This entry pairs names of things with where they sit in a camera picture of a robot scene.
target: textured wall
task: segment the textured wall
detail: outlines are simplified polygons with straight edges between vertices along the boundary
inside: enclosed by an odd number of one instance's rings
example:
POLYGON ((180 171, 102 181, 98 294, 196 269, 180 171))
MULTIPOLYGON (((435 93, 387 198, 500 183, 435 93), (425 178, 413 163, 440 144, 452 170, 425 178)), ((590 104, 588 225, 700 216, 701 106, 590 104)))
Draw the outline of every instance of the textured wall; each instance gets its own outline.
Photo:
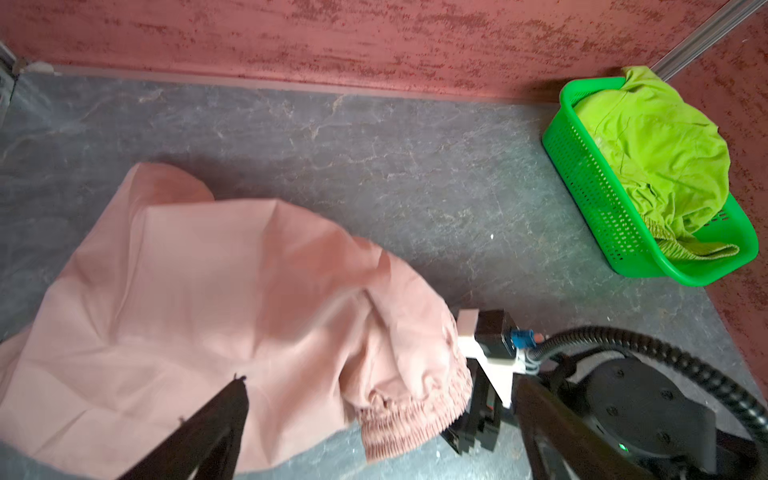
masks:
POLYGON ((762 252, 707 288, 733 341, 768 397, 768 6, 733 30, 672 85, 720 126, 731 154, 730 188, 762 252))
POLYGON ((2 0, 0 38, 56 64, 554 100, 725 1, 2 0))

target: plastic basket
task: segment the plastic basket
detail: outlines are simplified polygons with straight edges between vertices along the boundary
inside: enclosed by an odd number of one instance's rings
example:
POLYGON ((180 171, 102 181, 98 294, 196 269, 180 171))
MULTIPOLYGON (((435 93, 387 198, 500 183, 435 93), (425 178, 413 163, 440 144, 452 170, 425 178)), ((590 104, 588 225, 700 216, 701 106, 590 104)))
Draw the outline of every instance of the plastic basket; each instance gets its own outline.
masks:
POLYGON ((634 208, 624 188, 576 116, 573 106, 602 90, 617 90, 623 78, 575 80, 560 92, 560 111, 544 133, 552 163, 571 192, 611 267, 624 276, 670 276, 683 285, 705 286, 757 257, 757 235, 739 204, 729 195, 723 209, 695 233, 706 241, 734 243, 734 257, 670 261, 634 208))

